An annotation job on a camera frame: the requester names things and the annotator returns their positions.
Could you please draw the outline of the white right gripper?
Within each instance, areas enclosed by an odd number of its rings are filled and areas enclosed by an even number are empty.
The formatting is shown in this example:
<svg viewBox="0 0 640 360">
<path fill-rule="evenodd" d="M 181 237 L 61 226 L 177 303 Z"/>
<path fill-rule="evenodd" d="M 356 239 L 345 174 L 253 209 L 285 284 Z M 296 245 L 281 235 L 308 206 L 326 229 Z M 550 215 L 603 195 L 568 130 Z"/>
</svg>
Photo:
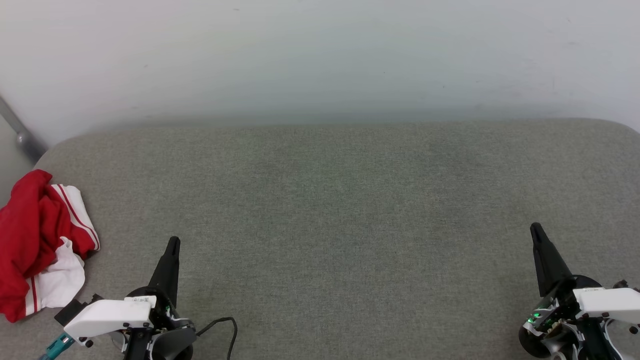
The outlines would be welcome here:
<svg viewBox="0 0 640 360">
<path fill-rule="evenodd" d="M 546 231 L 530 226 L 539 295 L 551 296 L 563 319 L 640 321 L 640 290 L 605 288 L 589 276 L 574 276 Z"/>
</svg>

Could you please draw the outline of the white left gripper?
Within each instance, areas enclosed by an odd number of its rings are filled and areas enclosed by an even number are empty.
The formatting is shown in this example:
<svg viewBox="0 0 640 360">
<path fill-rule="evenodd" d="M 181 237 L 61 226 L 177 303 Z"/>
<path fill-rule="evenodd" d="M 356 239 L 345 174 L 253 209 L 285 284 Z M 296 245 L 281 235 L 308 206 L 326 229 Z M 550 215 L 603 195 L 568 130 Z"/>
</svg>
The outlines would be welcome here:
<svg viewBox="0 0 640 360">
<path fill-rule="evenodd" d="M 180 328 L 181 318 L 174 308 L 178 305 L 180 245 L 176 235 L 169 238 L 148 286 L 123 300 L 92 301 L 64 325 L 64 332 L 77 342 L 86 342 L 117 331 Z"/>
</svg>

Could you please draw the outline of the red and white shirt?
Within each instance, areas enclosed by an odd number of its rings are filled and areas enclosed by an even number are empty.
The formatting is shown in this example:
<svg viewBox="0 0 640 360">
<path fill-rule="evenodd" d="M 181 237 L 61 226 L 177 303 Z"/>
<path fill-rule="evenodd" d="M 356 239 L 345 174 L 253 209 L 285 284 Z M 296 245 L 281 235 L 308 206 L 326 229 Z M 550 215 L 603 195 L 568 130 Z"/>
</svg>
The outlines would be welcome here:
<svg viewBox="0 0 640 360">
<path fill-rule="evenodd" d="M 100 249 L 82 193 L 52 177 L 30 171 L 0 208 L 0 315 L 11 323 L 68 305 L 85 284 L 85 260 Z"/>
</svg>

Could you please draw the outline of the grey metal wall pipe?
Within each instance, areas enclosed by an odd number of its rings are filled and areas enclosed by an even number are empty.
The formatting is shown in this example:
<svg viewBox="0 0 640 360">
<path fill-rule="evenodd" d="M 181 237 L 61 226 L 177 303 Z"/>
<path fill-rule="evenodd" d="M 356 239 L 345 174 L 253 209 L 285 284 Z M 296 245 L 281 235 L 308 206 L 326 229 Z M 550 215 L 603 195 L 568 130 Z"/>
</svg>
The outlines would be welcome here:
<svg viewBox="0 0 640 360">
<path fill-rule="evenodd" d="M 46 145 L 32 133 L 11 109 L 6 100 L 0 95 L 0 116 L 7 122 L 9 127 L 16 133 L 16 143 L 18 148 L 26 155 L 32 164 L 36 164 L 47 152 Z"/>
</svg>

